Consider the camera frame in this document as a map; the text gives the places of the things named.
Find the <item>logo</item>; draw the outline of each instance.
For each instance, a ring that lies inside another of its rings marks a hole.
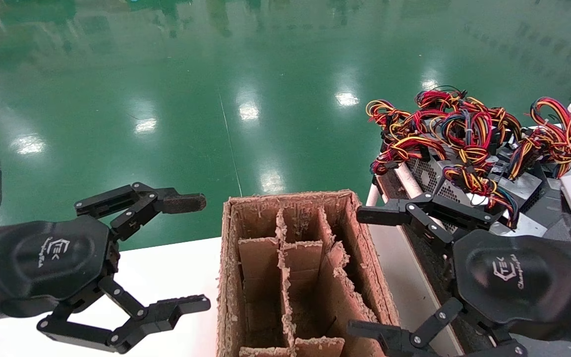
[[[41,250],[39,251],[39,267],[43,267],[46,255],[52,255],[50,260],[59,260],[61,259],[59,254],[66,253],[68,247],[70,247],[70,241],[66,239],[52,241],[53,238],[54,237],[48,237],[41,245]]]
[[[521,262],[519,262],[514,254],[510,254],[510,260],[511,262],[506,262],[506,258],[496,257],[496,260],[492,262],[492,273],[501,278],[504,282],[519,275],[517,287],[523,290],[523,269],[521,268]]]
[[[496,276],[499,276],[504,282],[514,278],[517,276],[517,273],[514,271],[514,264],[505,262],[505,258],[497,258],[497,261],[492,262],[492,272]]]

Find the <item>metal vent grille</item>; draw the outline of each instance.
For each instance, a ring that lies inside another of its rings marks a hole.
[[[457,197],[457,194],[455,192],[453,192],[453,190],[451,190],[451,188],[448,185],[443,185],[442,188],[440,188],[440,190],[438,191],[437,195],[444,197],[444,198],[451,199],[457,203],[461,203],[459,198]],[[453,226],[451,224],[444,223],[444,222],[442,222],[442,224],[444,224],[444,227],[447,229],[447,231],[449,231],[451,233],[454,233],[455,231],[457,231],[456,226]]]
[[[430,162],[412,159],[406,165],[423,192],[433,193],[435,191],[438,185],[438,173],[435,172]]]

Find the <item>white pipe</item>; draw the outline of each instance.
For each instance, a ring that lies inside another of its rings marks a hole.
[[[378,187],[372,183],[371,187],[369,188],[369,194],[367,195],[367,202],[365,203],[365,206],[376,206],[379,196],[380,194],[378,193]]]
[[[415,181],[415,178],[411,174],[411,171],[408,170],[405,163],[400,164],[398,169],[395,169],[395,172],[409,198],[415,198],[422,194],[420,185],[417,184],[417,181]]]

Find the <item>cardboard divider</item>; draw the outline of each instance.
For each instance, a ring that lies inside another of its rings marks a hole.
[[[358,204],[350,191],[225,203],[217,357],[383,356],[346,333],[350,319],[399,324]]]
[[[347,322],[351,319],[378,322],[374,312],[365,305],[362,296],[354,291],[344,266],[349,256],[343,242],[336,242],[321,262],[314,298],[319,309],[320,323],[327,326],[326,335],[344,339],[342,357],[373,356],[379,346],[372,339],[348,335]]]
[[[290,350],[287,348],[248,348],[242,347],[239,350],[239,357],[290,357]]]
[[[395,310],[394,302],[382,287],[387,288],[387,281],[378,262],[378,256],[371,238],[367,239],[362,226],[356,221],[356,207],[353,201],[346,203],[347,209],[342,216],[334,215],[336,221],[329,221],[335,242],[342,242],[346,253],[350,256],[344,267],[349,280],[353,282],[356,292],[363,296],[363,302],[374,310],[376,316],[382,316],[381,323],[393,325],[400,318]]]
[[[296,357],[339,357],[345,345],[344,339],[321,337],[320,339],[296,339]]]
[[[245,347],[284,347],[277,238],[238,241],[244,277]]]
[[[293,357],[339,357],[343,350],[344,339],[326,337],[331,323],[316,306],[330,297],[313,296],[323,256],[322,241],[284,242],[279,251],[284,335]]]

